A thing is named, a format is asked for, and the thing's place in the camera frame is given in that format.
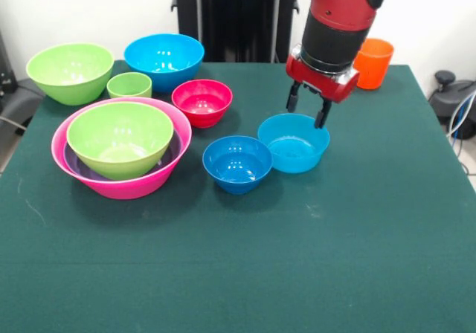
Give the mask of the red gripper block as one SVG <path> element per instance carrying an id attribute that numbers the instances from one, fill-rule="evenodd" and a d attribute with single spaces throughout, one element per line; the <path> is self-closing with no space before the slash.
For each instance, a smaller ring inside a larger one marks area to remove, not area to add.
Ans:
<path id="1" fill-rule="evenodd" d="M 306 85 L 318 91 L 323 97 L 321 110 L 315 118 L 315 128 L 322 129 L 327 121 L 332 102 L 346 100 L 356 87 L 359 72 L 350 67 L 342 74 L 328 75 L 310 68 L 303 60 L 289 55 L 286 61 L 286 73 L 294 80 L 286 103 L 286 110 L 293 113 L 298 104 L 300 85 Z"/>

